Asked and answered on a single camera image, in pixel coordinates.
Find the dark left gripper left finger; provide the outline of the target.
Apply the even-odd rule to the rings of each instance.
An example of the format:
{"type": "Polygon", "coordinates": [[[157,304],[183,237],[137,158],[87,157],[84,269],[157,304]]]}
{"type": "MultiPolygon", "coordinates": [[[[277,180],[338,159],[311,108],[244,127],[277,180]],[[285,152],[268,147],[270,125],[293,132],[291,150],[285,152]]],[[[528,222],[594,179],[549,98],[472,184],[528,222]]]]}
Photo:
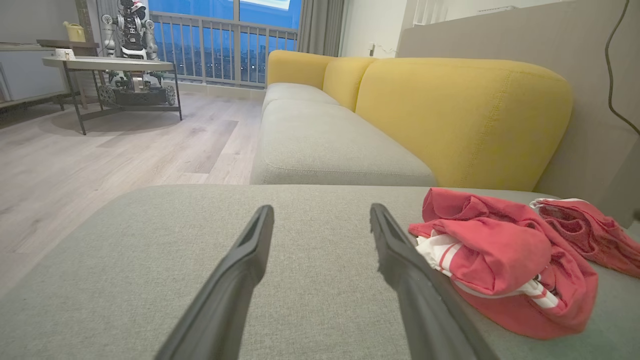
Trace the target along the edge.
{"type": "Polygon", "coordinates": [[[157,360],[237,360],[254,289],[265,276],[274,208],[263,205],[202,285],[157,360]]]}

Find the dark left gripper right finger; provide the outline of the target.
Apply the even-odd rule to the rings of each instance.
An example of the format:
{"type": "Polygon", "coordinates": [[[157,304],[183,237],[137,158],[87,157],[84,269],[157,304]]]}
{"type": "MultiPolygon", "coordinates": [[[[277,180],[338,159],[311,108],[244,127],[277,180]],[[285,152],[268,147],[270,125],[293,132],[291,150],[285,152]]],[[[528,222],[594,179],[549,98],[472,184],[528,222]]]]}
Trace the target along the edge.
{"type": "Polygon", "coordinates": [[[496,360],[446,276],[432,269],[381,203],[370,207],[378,271],[397,294],[414,360],[496,360]]]}

